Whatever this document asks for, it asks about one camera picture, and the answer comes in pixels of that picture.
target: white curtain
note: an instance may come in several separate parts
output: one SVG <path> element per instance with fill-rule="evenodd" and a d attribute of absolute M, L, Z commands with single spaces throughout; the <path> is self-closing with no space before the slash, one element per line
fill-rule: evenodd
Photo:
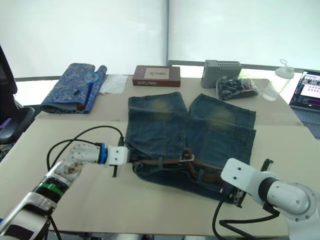
<path fill-rule="evenodd" d="M 15 78 L 71 63 L 133 74 L 166 64 L 165 21 L 164 0 L 0 0 L 0 44 Z"/>
<path fill-rule="evenodd" d="M 320 0 L 170 0 L 169 60 L 320 70 Z"/>

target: white table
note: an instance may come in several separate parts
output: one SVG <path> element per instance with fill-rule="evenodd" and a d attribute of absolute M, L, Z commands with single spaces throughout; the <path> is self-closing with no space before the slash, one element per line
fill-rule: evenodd
<path fill-rule="evenodd" d="M 265 88 L 268 82 L 267 79 L 259 79 L 255 81 L 255 84 L 259 88 Z M 214 98 L 216 97 L 216 89 L 202 88 L 200 78 L 182 78 L 181 87 L 152 87 L 133 86 L 132 76 L 128 76 L 124 92 L 122 94 L 99 94 L 90 114 L 51 114 L 42 111 L 36 119 L 127 122 L 129 97 L 168 94 L 173 92 L 181 92 L 187 108 L 189 108 L 190 104 L 200 93 Z M 256 111 L 256 125 L 303 126 L 298 117 L 281 97 L 276 101 L 266 101 L 260 96 L 255 96 L 226 102 L 241 108 Z"/>
<path fill-rule="evenodd" d="M 53 144 L 73 138 L 87 128 L 107 124 L 123 133 L 127 128 L 126 122 L 35 120 L 0 164 L 0 216 L 6 216 L 42 180 L 46 174 L 46 154 Z M 320 149 L 307 128 L 257 125 L 256 129 L 252 166 L 260 169 L 264 160 L 270 158 L 275 161 L 271 170 L 284 181 L 300 182 L 320 192 Z M 97 129 L 83 136 L 114 146 L 118 138 L 118 133 L 110 129 Z M 133 173 L 130 163 L 121 168 L 117 178 L 111 177 L 112 171 L 100 165 L 85 166 L 53 214 L 60 230 L 213 235 L 211 223 L 217 201 L 143 181 Z M 266 215 L 261 206 L 246 196 L 243 209 L 226 204 L 219 218 L 250 219 Z M 283 217 L 239 227 L 257 236 L 288 234 Z M 220 226 L 217 229 L 222 235 L 235 235 Z"/>

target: laptop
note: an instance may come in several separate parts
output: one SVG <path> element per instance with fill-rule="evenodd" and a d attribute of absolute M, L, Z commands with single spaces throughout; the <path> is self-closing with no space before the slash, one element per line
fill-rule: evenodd
<path fill-rule="evenodd" d="M 303 71 L 289 105 L 313 136 L 320 139 L 320 72 Z"/>

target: black chair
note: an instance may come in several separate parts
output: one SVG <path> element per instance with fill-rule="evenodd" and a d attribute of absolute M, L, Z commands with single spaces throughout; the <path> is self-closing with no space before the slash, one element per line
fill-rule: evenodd
<path fill-rule="evenodd" d="M 6 56 L 0 46 L 0 144 L 12 144 L 32 122 L 35 110 L 19 107 L 14 94 L 18 91 Z"/>

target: gray device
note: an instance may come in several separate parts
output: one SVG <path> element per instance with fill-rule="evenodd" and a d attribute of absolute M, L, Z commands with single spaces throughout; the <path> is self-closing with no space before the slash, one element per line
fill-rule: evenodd
<path fill-rule="evenodd" d="M 204 89 L 213 89 L 218 79 L 224 76 L 239 76 L 241 69 L 242 65 L 238 61 L 205 60 L 201 86 Z"/>
<path fill-rule="evenodd" d="M 320 139 L 320 72 L 303 71 L 289 105 L 313 136 Z"/>

